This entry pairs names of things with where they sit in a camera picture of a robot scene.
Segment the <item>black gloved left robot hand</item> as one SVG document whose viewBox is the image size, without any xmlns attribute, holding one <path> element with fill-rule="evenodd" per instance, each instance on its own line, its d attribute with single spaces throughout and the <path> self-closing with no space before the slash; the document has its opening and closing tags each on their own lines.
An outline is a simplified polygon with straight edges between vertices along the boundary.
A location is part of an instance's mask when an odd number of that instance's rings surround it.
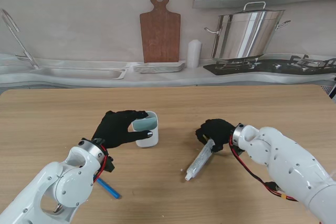
<svg viewBox="0 0 336 224">
<path fill-rule="evenodd" d="M 92 140 L 100 138 L 104 140 L 104 148 L 110 149 L 125 143 L 150 138 L 153 133 L 149 130 L 139 132 L 128 131 L 132 122 L 138 119 L 144 119 L 147 116 L 148 114 L 145 111 L 108 111 L 98 125 Z"/>
</svg>

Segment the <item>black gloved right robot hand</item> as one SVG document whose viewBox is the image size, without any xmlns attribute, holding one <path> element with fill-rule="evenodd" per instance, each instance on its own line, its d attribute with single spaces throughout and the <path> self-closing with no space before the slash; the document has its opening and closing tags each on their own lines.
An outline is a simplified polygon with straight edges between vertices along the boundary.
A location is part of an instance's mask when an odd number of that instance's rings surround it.
<svg viewBox="0 0 336 224">
<path fill-rule="evenodd" d="M 235 128 L 223 119 L 208 119 L 195 131 L 195 135 L 204 145 L 212 139 L 214 141 L 212 152 L 217 153 L 223 149 L 225 144 L 229 143 Z"/>
</svg>

